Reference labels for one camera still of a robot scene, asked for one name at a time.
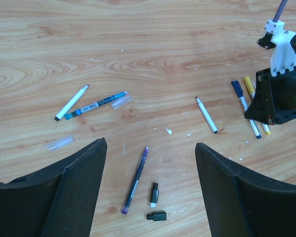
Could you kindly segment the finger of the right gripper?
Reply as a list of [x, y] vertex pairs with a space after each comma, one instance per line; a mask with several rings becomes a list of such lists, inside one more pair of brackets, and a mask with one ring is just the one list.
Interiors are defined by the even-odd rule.
[[255, 96], [245, 112], [246, 119], [270, 123], [270, 82], [258, 81]]

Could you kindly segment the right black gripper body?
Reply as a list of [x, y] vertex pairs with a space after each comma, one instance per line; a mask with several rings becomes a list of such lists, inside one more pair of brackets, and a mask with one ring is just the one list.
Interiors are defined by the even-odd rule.
[[[296, 54], [296, 35], [290, 42]], [[276, 77], [271, 75], [270, 68], [256, 72], [258, 81], [270, 82], [270, 123], [284, 124], [296, 119], [296, 68]]]

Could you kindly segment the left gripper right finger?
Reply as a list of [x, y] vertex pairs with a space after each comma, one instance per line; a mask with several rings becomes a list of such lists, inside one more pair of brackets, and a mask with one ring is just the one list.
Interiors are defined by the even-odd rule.
[[195, 147], [211, 235], [296, 237], [296, 185], [246, 168], [204, 143]]

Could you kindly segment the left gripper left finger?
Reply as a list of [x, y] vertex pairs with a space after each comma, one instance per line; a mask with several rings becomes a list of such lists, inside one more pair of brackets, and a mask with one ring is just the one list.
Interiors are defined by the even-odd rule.
[[0, 182], [0, 237], [89, 236], [106, 154], [101, 138], [45, 168]]

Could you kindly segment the white marker yellow end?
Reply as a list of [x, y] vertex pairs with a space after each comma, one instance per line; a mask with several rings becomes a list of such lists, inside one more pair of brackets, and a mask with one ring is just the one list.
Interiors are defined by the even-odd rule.
[[[250, 77], [244, 77], [244, 83], [246, 85], [247, 91], [250, 94], [251, 100], [253, 100], [253, 98], [255, 96], [255, 88], [253, 86], [253, 83], [252, 83]], [[271, 134], [270, 128], [269, 128], [269, 126], [267, 124], [262, 123], [262, 127], [263, 127], [264, 132], [266, 133], [266, 135]]]

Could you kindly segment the white pen black tip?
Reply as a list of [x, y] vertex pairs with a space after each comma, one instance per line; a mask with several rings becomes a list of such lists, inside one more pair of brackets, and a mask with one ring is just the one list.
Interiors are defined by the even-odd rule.
[[[246, 112], [247, 108], [248, 108], [248, 105], [246, 103], [246, 100], [245, 100], [245, 97], [244, 97], [244, 94], [243, 94], [243, 90], [242, 90], [242, 87], [241, 87], [239, 81], [234, 80], [234, 81], [231, 82], [231, 85], [232, 85], [235, 93], [237, 94], [237, 97], [238, 97], [244, 111]], [[254, 133], [255, 137], [257, 139], [260, 139], [261, 138], [261, 132], [259, 131], [256, 123], [252, 119], [248, 119], [248, 121], [250, 123], [250, 126], [251, 126], [251, 128], [253, 130], [253, 133]]]

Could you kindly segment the teal barrel gel pen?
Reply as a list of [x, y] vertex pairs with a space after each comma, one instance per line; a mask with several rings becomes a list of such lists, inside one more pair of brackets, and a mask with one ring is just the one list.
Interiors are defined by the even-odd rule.
[[96, 109], [96, 108], [98, 108], [100, 106], [110, 104], [112, 101], [117, 100], [117, 99], [121, 98], [124, 95], [129, 95], [129, 94], [128, 94], [127, 91], [125, 91], [125, 92], [120, 92], [118, 94], [115, 94], [115, 95], [112, 95], [110, 97], [104, 98], [104, 99], [102, 99], [100, 101], [94, 102], [94, 103], [92, 103], [90, 105], [87, 105], [87, 106], [82, 107], [82, 108], [80, 108], [78, 110], [75, 110], [75, 111], [73, 111], [73, 112], [71, 112], [69, 114], [65, 114], [65, 119], [69, 120], [69, 119], [71, 119], [73, 117], [80, 116], [80, 115], [82, 115], [82, 114], [84, 114], [86, 112], [94, 110], [94, 109]]

